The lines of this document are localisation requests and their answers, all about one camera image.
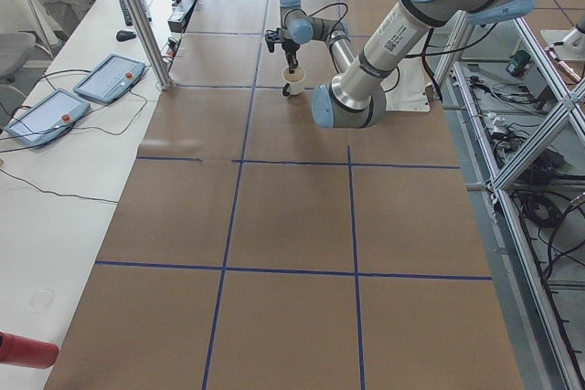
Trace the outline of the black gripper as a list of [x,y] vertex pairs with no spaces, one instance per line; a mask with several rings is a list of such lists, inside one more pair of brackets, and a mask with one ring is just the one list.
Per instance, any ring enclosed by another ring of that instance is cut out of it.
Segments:
[[282,50],[284,51],[288,64],[288,72],[294,73],[298,69],[298,60],[296,53],[300,45],[293,41],[286,29],[278,28],[279,39],[281,41]]

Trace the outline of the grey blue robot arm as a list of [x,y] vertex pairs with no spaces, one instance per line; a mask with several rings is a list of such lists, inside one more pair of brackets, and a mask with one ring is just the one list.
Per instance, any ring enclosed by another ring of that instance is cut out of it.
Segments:
[[269,49],[281,45],[290,70],[296,52],[312,40],[324,42],[339,72],[312,96],[314,122],[322,128],[366,128],[385,114],[381,83],[431,28],[444,26],[464,11],[471,25],[493,24],[527,15],[537,0],[398,0],[360,52],[344,25],[307,15],[301,0],[280,0],[281,25],[265,34]]

